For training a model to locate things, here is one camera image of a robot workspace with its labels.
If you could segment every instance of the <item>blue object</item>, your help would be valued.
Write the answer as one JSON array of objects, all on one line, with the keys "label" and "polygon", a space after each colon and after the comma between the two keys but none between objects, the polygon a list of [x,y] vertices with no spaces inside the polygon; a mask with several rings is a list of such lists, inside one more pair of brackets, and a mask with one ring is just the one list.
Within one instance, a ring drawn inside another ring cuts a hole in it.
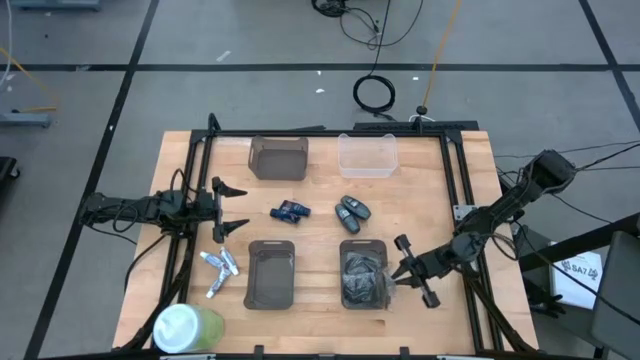
[{"label": "blue object", "polygon": [[301,204],[294,203],[293,201],[285,200],[280,205],[280,210],[284,210],[286,212],[290,212],[292,214],[296,214],[298,216],[309,216],[311,215],[311,209],[305,207]]},{"label": "blue object", "polygon": [[297,224],[298,221],[300,221],[300,216],[285,210],[271,209],[269,215],[271,215],[272,218],[282,220],[289,224]]}]

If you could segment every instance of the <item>car key fob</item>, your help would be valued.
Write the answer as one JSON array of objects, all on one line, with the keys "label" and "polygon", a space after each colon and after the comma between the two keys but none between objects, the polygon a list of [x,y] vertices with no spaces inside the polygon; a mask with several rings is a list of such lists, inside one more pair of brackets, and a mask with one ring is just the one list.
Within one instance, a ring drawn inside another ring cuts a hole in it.
[{"label": "car key fob", "polygon": [[367,220],[371,216],[371,211],[369,208],[361,203],[360,201],[352,198],[351,196],[343,196],[340,200],[342,205],[347,208],[353,215],[359,217],[360,219]]},{"label": "car key fob", "polygon": [[360,224],[356,220],[355,216],[351,215],[349,210],[342,204],[336,205],[336,215],[340,219],[342,226],[344,226],[350,233],[357,234],[360,231]]}]

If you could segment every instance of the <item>white lid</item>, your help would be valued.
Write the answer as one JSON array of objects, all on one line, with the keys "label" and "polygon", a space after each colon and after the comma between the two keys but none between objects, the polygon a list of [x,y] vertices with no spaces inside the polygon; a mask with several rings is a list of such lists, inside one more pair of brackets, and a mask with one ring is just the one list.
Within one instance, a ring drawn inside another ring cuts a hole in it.
[{"label": "white lid", "polygon": [[171,305],[153,324],[153,341],[169,354],[189,351],[196,343],[201,327],[200,316],[191,306]]}]

